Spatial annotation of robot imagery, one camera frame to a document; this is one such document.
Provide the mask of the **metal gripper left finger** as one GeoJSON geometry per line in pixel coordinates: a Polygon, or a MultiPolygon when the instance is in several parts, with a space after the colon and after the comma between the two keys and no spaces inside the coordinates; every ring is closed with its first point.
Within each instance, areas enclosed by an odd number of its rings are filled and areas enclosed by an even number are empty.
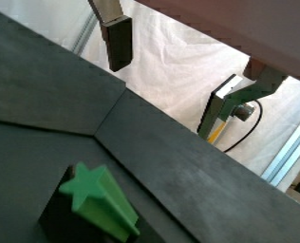
{"type": "Polygon", "coordinates": [[[124,14],[120,0],[88,1],[101,23],[110,70],[118,71],[133,61],[133,18],[124,14]]]}

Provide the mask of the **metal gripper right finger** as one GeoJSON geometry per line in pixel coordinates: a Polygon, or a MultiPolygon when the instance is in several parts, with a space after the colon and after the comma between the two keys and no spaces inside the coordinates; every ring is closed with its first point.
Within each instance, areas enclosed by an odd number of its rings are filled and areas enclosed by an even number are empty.
{"type": "Polygon", "coordinates": [[[272,95],[287,78],[284,71],[251,58],[243,75],[233,74],[212,92],[197,128],[199,136],[208,140],[216,121],[225,122],[240,105],[272,95]]]}

